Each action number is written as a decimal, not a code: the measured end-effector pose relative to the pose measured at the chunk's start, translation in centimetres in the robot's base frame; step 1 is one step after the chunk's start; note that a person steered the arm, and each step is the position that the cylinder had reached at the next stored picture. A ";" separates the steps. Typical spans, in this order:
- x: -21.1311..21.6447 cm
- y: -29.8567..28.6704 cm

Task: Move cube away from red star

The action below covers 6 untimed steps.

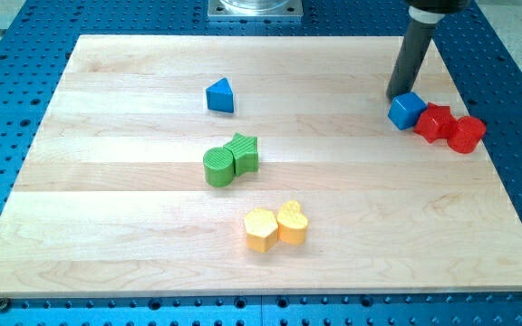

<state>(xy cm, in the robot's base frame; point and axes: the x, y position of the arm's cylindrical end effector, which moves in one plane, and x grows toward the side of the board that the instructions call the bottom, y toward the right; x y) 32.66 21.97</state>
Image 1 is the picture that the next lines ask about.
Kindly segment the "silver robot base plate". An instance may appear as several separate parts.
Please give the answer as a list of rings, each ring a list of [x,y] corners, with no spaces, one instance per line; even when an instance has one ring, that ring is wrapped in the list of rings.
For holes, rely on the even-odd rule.
[[[213,20],[300,19],[303,15],[302,0],[208,0],[208,18]]]

